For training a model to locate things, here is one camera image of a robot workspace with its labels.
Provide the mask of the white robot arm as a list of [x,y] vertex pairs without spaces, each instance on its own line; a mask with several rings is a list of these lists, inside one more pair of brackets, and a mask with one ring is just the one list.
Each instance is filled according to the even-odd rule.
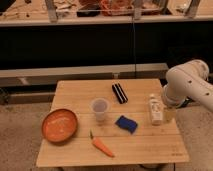
[[167,84],[161,99],[165,105],[164,120],[170,122],[179,108],[190,98],[213,112],[213,85],[208,82],[209,67],[203,60],[191,60],[166,72]]

